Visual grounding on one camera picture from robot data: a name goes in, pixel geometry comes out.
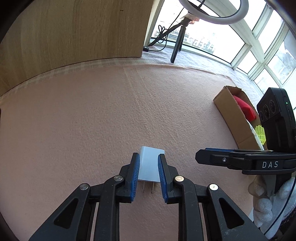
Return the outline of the white gloved right hand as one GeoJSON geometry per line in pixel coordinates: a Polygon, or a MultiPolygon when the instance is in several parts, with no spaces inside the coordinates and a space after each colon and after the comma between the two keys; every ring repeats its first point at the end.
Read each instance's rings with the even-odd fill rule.
{"type": "Polygon", "coordinates": [[[277,232],[285,233],[295,217],[295,178],[290,178],[271,196],[267,196],[269,188],[263,176],[256,176],[248,186],[253,196],[253,222],[270,240],[277,232]]]}

